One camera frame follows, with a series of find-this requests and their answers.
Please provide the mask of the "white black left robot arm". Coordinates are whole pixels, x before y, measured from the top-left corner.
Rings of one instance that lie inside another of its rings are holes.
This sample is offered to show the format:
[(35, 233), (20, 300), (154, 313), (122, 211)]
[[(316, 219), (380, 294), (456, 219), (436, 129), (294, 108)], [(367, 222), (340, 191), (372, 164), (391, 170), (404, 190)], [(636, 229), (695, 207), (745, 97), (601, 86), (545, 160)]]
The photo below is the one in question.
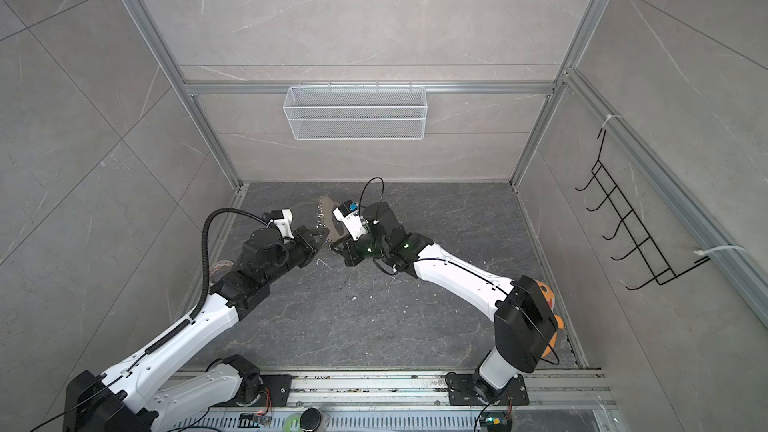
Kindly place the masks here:
[(238, 354), (175, 386), (168, 381), (264, 301), (272, 282), (311, 263), (328, 234), (304, 226), (289, 236), (275, 227), (255, 231), (200, 309), (103, 373), (85, 371), (68, 384), (63, 430), (166, 431), (220, 403), (250, 406), (265, 399), (259, 368)]

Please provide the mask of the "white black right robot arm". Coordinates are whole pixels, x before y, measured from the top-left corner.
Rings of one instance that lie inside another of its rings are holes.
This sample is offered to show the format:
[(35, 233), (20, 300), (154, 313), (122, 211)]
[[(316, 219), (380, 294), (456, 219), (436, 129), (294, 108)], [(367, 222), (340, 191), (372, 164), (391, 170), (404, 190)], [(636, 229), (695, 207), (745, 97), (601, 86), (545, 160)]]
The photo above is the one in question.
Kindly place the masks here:
[(451, 254), (434, 240), (408, 232), (389, 204), (335, 203), (319, 218), (334, 237), (331, 250), (345, 265), (369, 259), (387, 275), (407, 274), (451, 292), (493, 323), (494, 346), (471, 375), (469, 393), (479, 401), (500, 400), (523, 373), (532, 373), (551, 357), (562, 319), (554, 313), (554, 293), (546, 284), (522, 275), (495, 275)]

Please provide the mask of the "white tape roll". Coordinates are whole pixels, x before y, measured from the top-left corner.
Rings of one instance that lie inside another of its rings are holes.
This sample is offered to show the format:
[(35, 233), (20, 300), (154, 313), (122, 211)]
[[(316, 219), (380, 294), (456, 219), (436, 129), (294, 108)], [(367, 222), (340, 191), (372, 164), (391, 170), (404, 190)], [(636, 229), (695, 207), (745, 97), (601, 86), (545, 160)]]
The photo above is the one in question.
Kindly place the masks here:
[(232, 260), (221, 260), (209, 267), (209, 284), (213, 286), (216, 282), (221, 280), (226, 274), (228, 274), (234, 266)]

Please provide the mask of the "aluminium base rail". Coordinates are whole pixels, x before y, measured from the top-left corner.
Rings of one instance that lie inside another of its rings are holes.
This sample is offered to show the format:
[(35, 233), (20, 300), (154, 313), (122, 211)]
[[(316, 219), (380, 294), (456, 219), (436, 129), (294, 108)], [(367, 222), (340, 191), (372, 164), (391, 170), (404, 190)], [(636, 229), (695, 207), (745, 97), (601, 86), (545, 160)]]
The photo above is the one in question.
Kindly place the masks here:
[(206, 406), (173, 431), (296, 431), (309, 408), (323, 431), (624, 431), (599, 370), (545, 369), (513, 379), (498, 401), (475, 396), (468, 371), (265, 370), (249, 407)]

